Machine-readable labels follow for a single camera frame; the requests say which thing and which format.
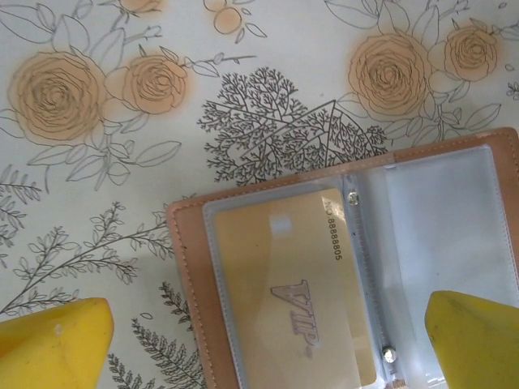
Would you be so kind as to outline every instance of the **orange rose print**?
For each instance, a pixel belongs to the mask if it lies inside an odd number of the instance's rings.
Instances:
[[[414,118],[428,93],[427,51],[412,36],[371,36],[353,58],[349,82],[363,108],[379,121]]]
[[[162,0],[119,0],[121,8],[133,14],[159,11]]]
[[[38,53],[15,73],[9,101],[27,139],[77,144],[103,129],[104,80],[101,69],[79,53]]]
[[[497,40],[475,26],[454,30],[445,45],[445,70],[465,81],[487,77],[497,65]]]
[[[108,92],[129,109],[166,113],[178,107],[186,93],[187,73],[164,55],[134,59],[106,78]]]

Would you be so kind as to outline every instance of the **leather wallet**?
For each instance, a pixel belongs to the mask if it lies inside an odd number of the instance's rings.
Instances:
[[[170,205],[208,388],[442,387],[431,292],[519,306],[518,152],[500,128]]]

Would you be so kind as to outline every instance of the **gold vip card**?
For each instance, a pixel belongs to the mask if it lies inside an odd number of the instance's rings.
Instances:
[[[219,212],[221,274],[247,389],[354,389],[376,380],[336,189]]]

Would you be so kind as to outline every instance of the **floral tablecloth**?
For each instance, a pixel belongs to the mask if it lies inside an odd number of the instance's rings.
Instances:
[[[106,297],[99,388],[205,387],[164,206],[519,119],[519,2],[1,0],[0,320]]]

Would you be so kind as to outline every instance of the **yellow foam block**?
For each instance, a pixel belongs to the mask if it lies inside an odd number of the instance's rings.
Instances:
[[[450,389],[519,387],[518,308],[440,291],[425,323]]]
[[[0,388],[94,389],[113,333],[103,298],[0,323]]]

